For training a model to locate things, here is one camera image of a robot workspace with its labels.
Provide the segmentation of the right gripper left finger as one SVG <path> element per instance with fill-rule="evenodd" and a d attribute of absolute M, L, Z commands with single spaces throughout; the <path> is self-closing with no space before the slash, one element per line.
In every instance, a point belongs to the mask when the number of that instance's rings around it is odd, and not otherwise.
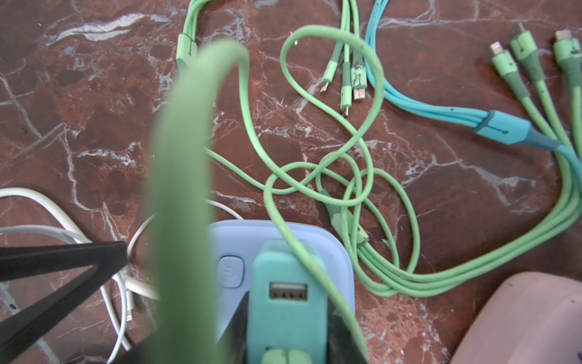
<path fill-rule="evenodd" d="M 249 293 L 245 293 L 217 342 L 222 363 L 246 362 L 248 309 Z"/>

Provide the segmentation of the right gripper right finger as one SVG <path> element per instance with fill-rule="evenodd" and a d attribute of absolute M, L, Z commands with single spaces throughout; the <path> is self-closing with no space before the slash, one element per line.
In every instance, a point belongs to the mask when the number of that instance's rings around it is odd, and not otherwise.
<path fill-rule="evenodd" d="M 332 302 L 327 310 L 327 364 L 366 364 L 350 330 Z"/>

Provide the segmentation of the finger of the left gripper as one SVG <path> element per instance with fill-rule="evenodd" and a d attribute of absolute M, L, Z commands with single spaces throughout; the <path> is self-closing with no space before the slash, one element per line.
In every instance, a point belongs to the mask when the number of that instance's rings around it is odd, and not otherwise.
<path fill-rule="evenodd" d="M 11 362 L 127 264 L 125 243 L 1 249 L 1 281 L 87 267 L 62 288 L 1 322 L 1 361 Z"/>

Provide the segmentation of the green charger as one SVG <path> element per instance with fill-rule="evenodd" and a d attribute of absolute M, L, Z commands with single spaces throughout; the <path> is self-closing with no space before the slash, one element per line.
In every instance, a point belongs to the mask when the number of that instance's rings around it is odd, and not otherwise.
<path fill-rule="evenodd" d="M 272 349 L 327 361 L 327 293 L 285 241 L 268 241 L 253 262 L 246 361 Z"/>

